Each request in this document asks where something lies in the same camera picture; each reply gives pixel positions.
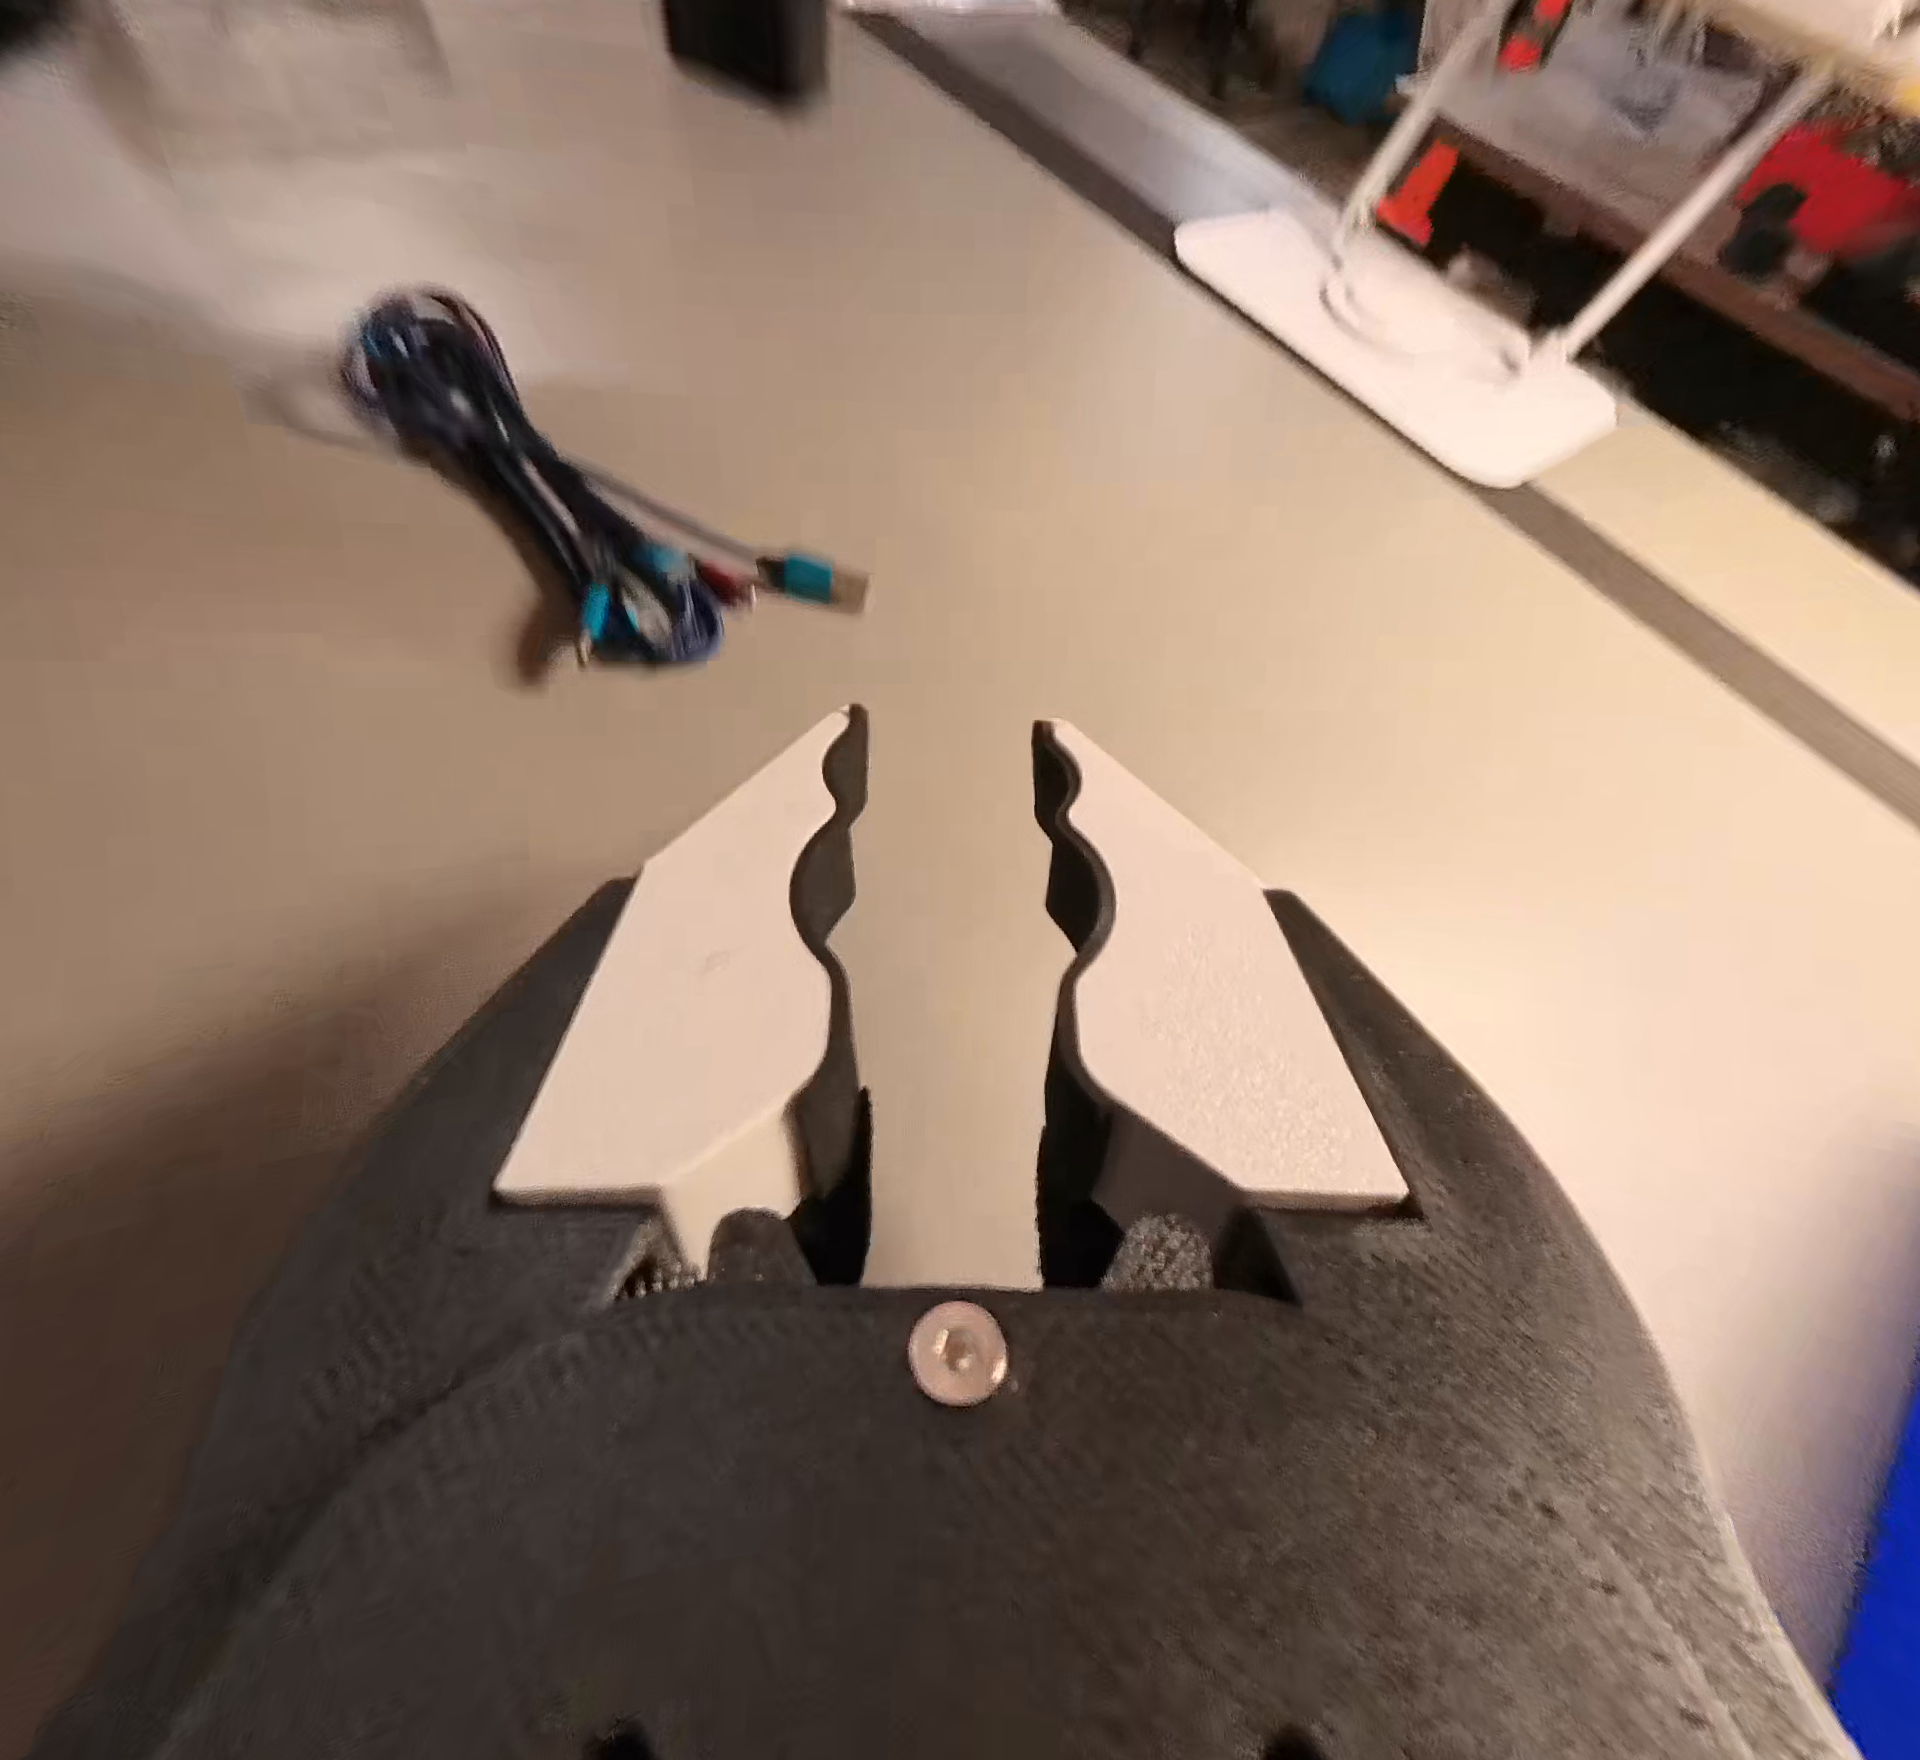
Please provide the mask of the white document stand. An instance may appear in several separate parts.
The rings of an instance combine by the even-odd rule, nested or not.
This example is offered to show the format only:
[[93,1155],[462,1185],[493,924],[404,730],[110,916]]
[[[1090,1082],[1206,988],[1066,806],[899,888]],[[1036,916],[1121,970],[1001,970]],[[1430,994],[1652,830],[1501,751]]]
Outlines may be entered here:
[[1529,0],[1473,0],[1339,205],[1285,187],[1269,214],[1173,230],[1173,264],[1204,289],[1480,493],[1521,493],[1614,437],[1622,409],[1575,355],[1829,85],[1829,63],[1800,63],[1600,296],[1571,324],[1524,333],[1379,230],[1388,203],[1427,165],[1439,105],[1495,66],[1524,14]]

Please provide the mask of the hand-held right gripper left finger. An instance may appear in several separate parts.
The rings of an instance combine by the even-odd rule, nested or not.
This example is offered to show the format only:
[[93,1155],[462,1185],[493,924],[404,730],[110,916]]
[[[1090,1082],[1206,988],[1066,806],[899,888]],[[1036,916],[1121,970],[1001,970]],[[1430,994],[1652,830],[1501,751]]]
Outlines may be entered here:
[[833,705],[655,847],[613,920],[493,1170],[505,1211],[638,1211],[708,1278],[727,1213],[815,1223],[827,1280],[871,1260],[852,909],[871,715]]

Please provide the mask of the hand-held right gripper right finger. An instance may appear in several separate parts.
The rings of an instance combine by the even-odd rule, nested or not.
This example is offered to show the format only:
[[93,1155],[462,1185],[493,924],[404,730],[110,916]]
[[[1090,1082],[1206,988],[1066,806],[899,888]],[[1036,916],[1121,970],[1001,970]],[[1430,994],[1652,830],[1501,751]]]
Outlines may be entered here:
[[1252,866],[1065,721],[1027,771],[1066,934],[1039,1288],[1114,1288],[1150,1221],[1190,1239],[1204,1288],[1285,1288],[1281,1213],[1404,1221],[1409,1178]]

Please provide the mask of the orange traffic cone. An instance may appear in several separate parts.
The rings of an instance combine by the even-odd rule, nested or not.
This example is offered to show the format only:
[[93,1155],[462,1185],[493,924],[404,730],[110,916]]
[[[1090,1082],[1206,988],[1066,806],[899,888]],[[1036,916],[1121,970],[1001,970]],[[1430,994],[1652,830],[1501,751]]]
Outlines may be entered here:
[[1395,174],[1395,185],[1377,203],[1377,230],[1430,252],[1438,205],[1459,174],[1459,139],[1427,139],[1419,157]]

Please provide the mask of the blue bag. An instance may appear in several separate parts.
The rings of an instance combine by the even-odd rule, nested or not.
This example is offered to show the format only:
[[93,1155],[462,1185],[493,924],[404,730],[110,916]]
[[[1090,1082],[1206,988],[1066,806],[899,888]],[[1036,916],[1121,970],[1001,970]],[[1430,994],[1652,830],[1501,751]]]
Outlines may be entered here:
[[1348,130],[1379,130],[1395,113],[1395,85],[1419,63],[1419,8],[1364,0],[1339,8],[1306,63],[1301,99]]

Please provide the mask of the red bin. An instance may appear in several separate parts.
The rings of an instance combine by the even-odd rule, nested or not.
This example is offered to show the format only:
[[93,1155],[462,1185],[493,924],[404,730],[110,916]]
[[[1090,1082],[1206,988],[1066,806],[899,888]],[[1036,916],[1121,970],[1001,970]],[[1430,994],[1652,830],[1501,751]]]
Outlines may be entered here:
[[1864,264],[1920,236],[1920,187],[1844,152],[1837,120],[1785,130],[1740,179],[1738,205],[1750,214],[1771,187],[1800,187],[1785,230],[1807,259]]

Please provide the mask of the work table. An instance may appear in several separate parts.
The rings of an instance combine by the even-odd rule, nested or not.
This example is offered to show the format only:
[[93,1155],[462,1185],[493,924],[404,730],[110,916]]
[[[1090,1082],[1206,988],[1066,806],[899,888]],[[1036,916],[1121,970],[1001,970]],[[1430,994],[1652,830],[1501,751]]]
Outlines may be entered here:
[[[1511,157],[1501,144],[1469,135],[1459,117],[1439,117],[1438,139],[1459,144],[1459,159],[1487,174],[1495,187],[1529,203],[1551,236],[1593,237],[1607,259],[1631,259],[1640,244],[1640,221],[1631,214],[1614,214],[1607,203],[1544,174],[1524,157]],[[1804,364],[1807,372],[1844,386],[1851,399],[1885,412],[1893,423],[1920,423],[1920,372],[1851,333],[1837,333],[1823,317],[1804,312],[1785,284],[1750,284],[1690,237],[1652,276],[1764,340],[1771,349]]]

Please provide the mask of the blue plastic bin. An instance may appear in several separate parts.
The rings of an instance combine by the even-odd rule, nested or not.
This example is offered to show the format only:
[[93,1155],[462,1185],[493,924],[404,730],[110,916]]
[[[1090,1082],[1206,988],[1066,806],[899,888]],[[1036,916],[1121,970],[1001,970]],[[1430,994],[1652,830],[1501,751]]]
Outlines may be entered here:
[[1864,1760],[1920,1752],[1920,1395],[1909,1395],[1885,1486],[1873,1496],[1829,1673],[1829,1709]]

